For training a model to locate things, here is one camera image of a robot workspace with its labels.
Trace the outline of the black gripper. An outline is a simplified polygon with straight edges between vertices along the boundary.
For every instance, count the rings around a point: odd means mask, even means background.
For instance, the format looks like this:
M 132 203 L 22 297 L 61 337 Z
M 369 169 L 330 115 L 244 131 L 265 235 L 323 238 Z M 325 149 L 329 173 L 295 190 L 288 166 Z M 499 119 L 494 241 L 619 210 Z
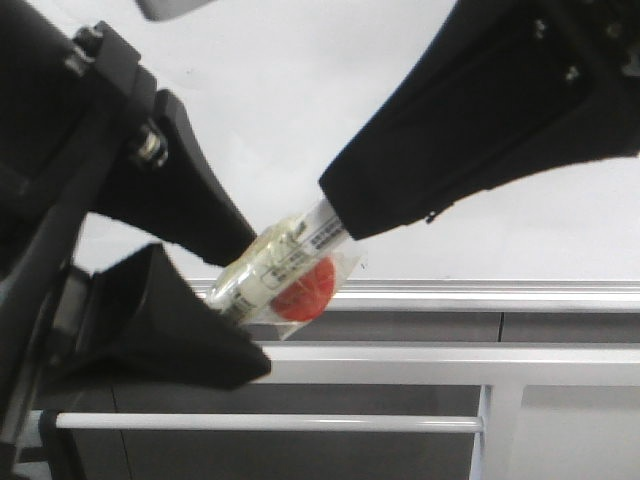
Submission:
M 68 37 L 25 1 L 1 5 L 1 475 L 35 389 L 42 304 L 94 211 L 227 266 L 256 233 L 183 103 L 105 23 Z

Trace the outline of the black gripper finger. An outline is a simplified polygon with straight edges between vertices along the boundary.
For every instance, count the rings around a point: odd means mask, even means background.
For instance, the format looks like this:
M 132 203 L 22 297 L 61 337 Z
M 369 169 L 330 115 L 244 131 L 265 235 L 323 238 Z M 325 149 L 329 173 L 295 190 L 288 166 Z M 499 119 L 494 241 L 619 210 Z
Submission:
M 157 243 L 103 272 L 72 268 L 47 351 L 44 383 L 56 389 L 151 381 L 232 390 L 271 371 L 251 336 L 198 298 Z
M 530 175 L 639 151 L 635 1 L 459 1 L 320 178 L 357 240 Z

